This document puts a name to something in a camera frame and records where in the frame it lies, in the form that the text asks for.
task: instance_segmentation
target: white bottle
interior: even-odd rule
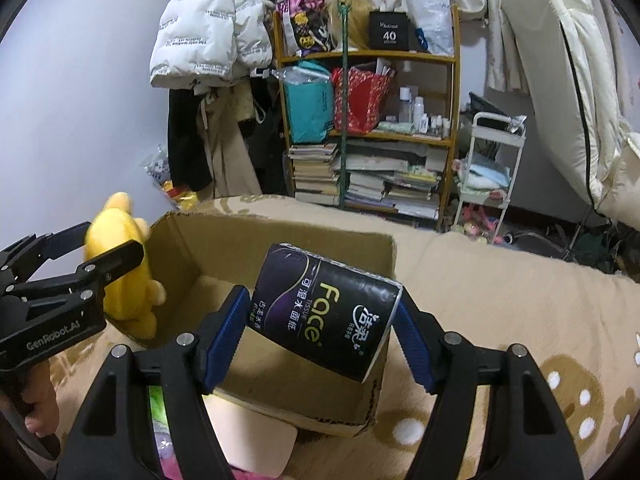
[[[450,131],[451,131],[451,119],[443,119],[442,120],[442,138],[449,139]]]
[[[424,98],[416,97],[414,99],[414,128],[416,130],[420,130],[420,121],[422,120],[422,115],[424,114]]]
[[[422,114],[420,118],[420,124],[418,125],[418,131],[422,134],[425,134],[429,131],[429,116],[427,114]]]
[[[399,123],[413,123],[414,107],[411,102],[411,89],[408,86],[400,87],[400,110],[398,112]]]
[[[442,137],[442,116],[436,119],[436,137]]]

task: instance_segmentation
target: white mattress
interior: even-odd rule
[[[640,136],[620,113],[591,0],[502,0],[502,8],[550,159],[586,203],[639,228]]]

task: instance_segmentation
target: white rolling cart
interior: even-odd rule
[[[504,130],[497,130],[494,128],[488,128],[486,126],[479,126],[478,120],[488,119],[492,121],[498,121],[504,124]],[[458,220],[460,219],[460,213],[462,211],[463,203],[477,204],[477,205],[485,205],[490,207],[495,207],[501,210],[500,219],[498,220],[498,225],[494,231],[494,236],[492,237],[491,242],[493,242],[493,238],[496,233],[500,230],[502,222],[504,221],[504,215],[509,207],[509,202],[511,201],[511,192],[513,191],[513,185],[516,182],[516,176],[518,175],[518,168],[520,167],[520,157],[522,156],[522,149],[524,147],[524,142],[526,140],[526,128],[522,125],[521,129],[516,134],[511,134],[505,131],[508,125],[511,123],[511,118],[498,114],[491,114],[488,112],[478,112],[474,116],[474,124],[471,130],[471,144],[469,146],[469,154],[468,160],[466,163],[466,168],[464,172],[464,179],[460,182],[460,202],[458,203],[458,210],[456,211],[456,218],[453,222],[453,225],[458,225]],[[518,149],[518,156],[516,158],[515,167],[513,168],[513,174],[511,175],[511,183],[509,185],[509,190],[507,192],[507,196],[504,200],[492,200],[490,198],[486,198],[483,196],[478,196],[475,193],[465,192],[467,190],[466,182],[468,181],[469,171],[471,168],[471,163],[474,155],[474,147],[476,145],[476,139],[484,139],[484,140],[492,140],[493,142],[497,142],[499,144],[507,144],[509,146],[514,146]]]

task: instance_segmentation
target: cardboard box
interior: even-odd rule
[[[163,345],[198,327],[237,283],[253,290],[271,244],[287,242],[354,267],[393,277],[391,236],[207,212],[168,214],[151,228],[153,277],[167,291],[155,309]],[[365,383],[299,357],[246,328],[220,391],[223,397],[299,428],[353,436],[374,421],[386,346]]]

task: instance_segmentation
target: stacked book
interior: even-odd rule
[[[296,144],[289,149],[296,183],[296,199],[322,205],[337,205],[340,195],[338,174],[332,164],[337,145]]]
[[[352,205],[383,206],[416,218],[438,219],[438,186],[447,150],[412,142],[350,140],[346,161]],[[338,169],[339,159],[334,161]]]

